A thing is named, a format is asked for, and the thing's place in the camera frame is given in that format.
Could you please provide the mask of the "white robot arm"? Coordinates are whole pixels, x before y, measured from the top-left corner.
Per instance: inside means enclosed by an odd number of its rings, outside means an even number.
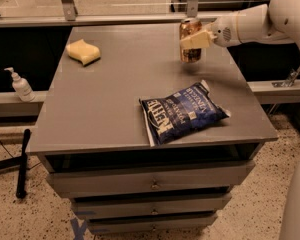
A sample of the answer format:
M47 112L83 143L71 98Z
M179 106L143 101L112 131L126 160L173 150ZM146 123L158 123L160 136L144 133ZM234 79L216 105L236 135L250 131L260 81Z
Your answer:
M182 49L242 43L294 43L300 51L300 0L270 0L268 4L234 11L180 40ZM300 161L292 176L279 240L300 240Z

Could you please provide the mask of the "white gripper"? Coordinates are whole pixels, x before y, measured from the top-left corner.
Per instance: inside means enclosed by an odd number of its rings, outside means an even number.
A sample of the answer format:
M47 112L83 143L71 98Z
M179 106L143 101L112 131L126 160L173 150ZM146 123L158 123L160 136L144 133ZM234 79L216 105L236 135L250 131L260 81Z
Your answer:
M208 48L212 41L221 47L240 44L237 26L238 13L232 12L218 17L207 25L207 30L198 31L180 40L183 49Z

